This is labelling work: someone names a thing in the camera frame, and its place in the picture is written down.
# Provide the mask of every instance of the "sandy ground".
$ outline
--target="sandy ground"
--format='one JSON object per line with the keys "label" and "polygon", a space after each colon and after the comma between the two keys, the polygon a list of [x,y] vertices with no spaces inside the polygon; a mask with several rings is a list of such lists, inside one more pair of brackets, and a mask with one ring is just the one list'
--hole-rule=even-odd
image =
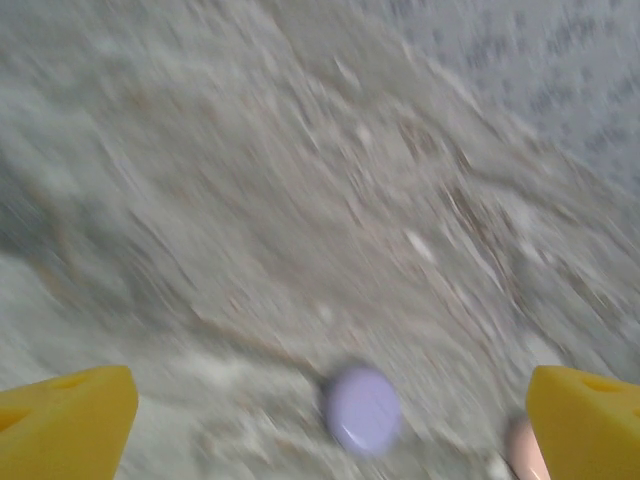
{"label": "sandy ground", "polygon": [[[632,199],[332,1],[0,3],[0,386],[105,363],[118,479],[508,478],[532,368],[640,382]],[[324,434],[351,357],[376,461]]]}

